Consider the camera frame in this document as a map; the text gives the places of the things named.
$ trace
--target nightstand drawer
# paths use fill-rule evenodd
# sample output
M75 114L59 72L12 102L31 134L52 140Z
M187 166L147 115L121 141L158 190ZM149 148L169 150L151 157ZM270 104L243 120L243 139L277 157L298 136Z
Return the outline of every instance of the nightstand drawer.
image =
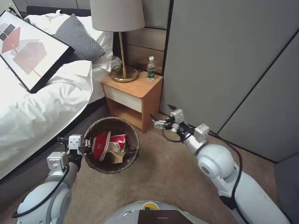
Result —
M106 97L112 99L120 104L123 104L133 110L142 112L142 101L136 97L133 97L129 94L118 91L114 88L111 88L107 85L104 85Z

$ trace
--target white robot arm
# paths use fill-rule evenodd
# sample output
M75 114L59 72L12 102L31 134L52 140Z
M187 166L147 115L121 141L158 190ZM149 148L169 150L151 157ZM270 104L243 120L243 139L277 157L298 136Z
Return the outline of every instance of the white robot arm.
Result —
M50 173L45 183L30 192L12 215L18 218L18 224L63 223L72 199L71 188L81 167L82 140L82 135L71 135L68 153L53 152L48 156Z
M196 156L199 168L217 187L220 199L239 223L290 223L261 186L242 171L242 158L236 149L216 133L210 131L205 124L201 124L197 128L189 127L185 123L183 111L173 106L170 108L174 111L170 113L171 117L166 121L153 118L156 128L162 129L166 139L168 138L164 134L164 129L172 129L181 137L178 142L183 142L188 150ZM234 162L227 148L208 143L209 132L217 135L236 151L240 159L240 167Z

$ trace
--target wooden nightstand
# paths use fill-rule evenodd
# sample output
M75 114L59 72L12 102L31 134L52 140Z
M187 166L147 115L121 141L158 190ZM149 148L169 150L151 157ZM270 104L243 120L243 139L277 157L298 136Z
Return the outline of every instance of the wooden nightstand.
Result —
M150 114L159 112L162 76L147 80L146 72L132 82L116 82L110 76L102 83L111 116L120 117L140 128L144 133L151 125Z

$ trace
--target lamp shade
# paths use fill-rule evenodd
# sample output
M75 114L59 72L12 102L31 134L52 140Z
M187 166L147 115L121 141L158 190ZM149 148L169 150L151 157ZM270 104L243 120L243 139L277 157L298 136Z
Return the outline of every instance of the lamp shade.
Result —
M93 28L124 32L144 27L141 0L90 0Z

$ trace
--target water bottle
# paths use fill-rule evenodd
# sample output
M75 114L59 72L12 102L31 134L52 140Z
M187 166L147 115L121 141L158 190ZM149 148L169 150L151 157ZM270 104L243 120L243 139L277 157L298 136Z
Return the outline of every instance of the water bottle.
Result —
M153 81L155 78L155 63L154 57L149 57L149 63L147 64L147 80Z

